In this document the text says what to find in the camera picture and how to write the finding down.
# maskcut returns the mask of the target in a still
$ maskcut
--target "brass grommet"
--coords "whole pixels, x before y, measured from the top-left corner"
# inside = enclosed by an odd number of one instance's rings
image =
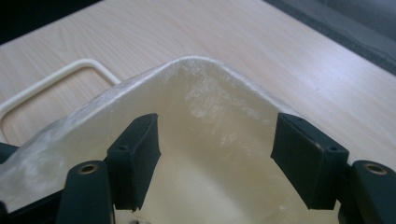
[[[365,163],[364,167],[366,168],[366,170],[376,175],[386,175],[388,173],[387,170],[373,163]]]
[[[79,168],[78,173],[80,175],[88,175],[95,172],[98,169],[98,165],[96,164],[86,164],[83,167]]]

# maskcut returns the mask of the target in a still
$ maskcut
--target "white cable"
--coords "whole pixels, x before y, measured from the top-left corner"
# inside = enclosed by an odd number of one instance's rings
[[[34,97],[35,95],[42,92],[46,88],[52,86],[61,79],[70,76],[73,73],[75,73],[77,70],[85,67],[90,67],[95,69],[96,72],[98,72],[103,79],[107,80],[112,85],[116,85],[120,83],[120,80],[116,76],[114,76],[110,71],[108,71],[103,65],[101,65],[96,60],[80,59],[73,63],[70,63],[69,65],[63,67],[62,69],[43,78],[33,86],[21,91],[20,93],[16,94],[15,96],[11,97],[10,99],[0,104],[0,122],[9,111],[14,109],[18,105]],[[1,128],[0,128],[0,142],[7,143],[7,139],[4,136],[3,130],[1,130]]]

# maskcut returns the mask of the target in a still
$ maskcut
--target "white fiberglass mold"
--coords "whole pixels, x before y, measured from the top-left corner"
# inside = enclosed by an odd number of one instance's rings
[[[105,91],[25,143],[0,166],[16,210],[64,187],[69,169],[103,160],[133,119],[159,115],[162,156],[143,208],[118,223],[336,223],[308,210],[270,158],[278,112],[296,114],[217,61],[185,57]]]

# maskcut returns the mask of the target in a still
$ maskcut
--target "wood grain surface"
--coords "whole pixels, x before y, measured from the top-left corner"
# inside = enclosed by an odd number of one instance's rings
[[[186,55],[223,61],[348,148],[396,169],[396,78],[259,0],[104,1],[0,47],[0,103],[81,58],[127,79]],[[83,70],[10,112],[19,146],[109,85]]]

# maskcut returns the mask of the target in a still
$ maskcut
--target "small hole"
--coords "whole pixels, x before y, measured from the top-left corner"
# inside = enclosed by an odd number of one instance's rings
[[[88,165],[85,165],[85,166],[83,166],[82,168],[80,168],[80,169],[78,170],[78,173],[81,174],[81,175],[87,175],[87,174],[90,174],[90,173],[95,172],[95,170],[97,170],[97,169],[98,169],[98,166],[97,166],[97,165],[95,165],[95,164],[88,164]]]
[[[327,147],[327,149],[329,149],[331,151],[336,151],[338,148],[337,147]]]
[[[120,146],[119,150],[128,150],[128,146]]]
[[[385,175],[388,173],[387,170],[375,164],[366,163],[364,164],[364,167],[366,167],[368,171],[376,175]]]

